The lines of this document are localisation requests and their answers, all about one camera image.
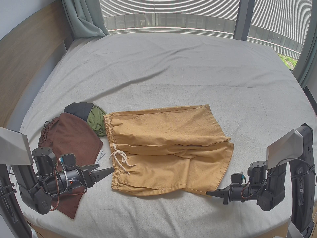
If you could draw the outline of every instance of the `grass patch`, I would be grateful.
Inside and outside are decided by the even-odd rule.
[[[279,57],[282,59],[282,61],[285,63],[285,65],[286,65],[289,69],[294,69],[294,68],[291,68],[291,67],[287,64],[286,61],[290,62],[290,63],[295,67],[295,65],[296,65],[296,63],[297,63],[297,60],[295,60],[295,59],[293,59],[293,58],[291,58],[291,57],[289,57],[289,56],[279,54],[279,53],[278,53],[278,55],[279,55]]]

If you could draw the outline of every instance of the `building exterior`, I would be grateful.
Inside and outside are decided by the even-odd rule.
[[[100,0],[111,34],[175,32],[232,38],[240,0]],[[255,0],[248,41],[298,58],[311,0]]]

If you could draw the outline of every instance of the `headboard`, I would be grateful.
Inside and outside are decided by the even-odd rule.
[[[71,33],[62,2],[57,0],[0,40],[0,126],[7,126],[34,75]]]

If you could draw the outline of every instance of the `brown shorts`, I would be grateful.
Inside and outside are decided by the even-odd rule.
[[[209,105],[114,112],[104,116],[113,159],[111,188],[135,196],[215,190],[233,153]]]

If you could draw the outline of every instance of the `curtain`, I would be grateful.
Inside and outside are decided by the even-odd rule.
[[[317,0],[312,0],[310,23],[303,50],[294,68],[293,75],[302,88],[316,66],[317,61]]]
[[[62,0],[75,38],[109,34],[99,0]]]

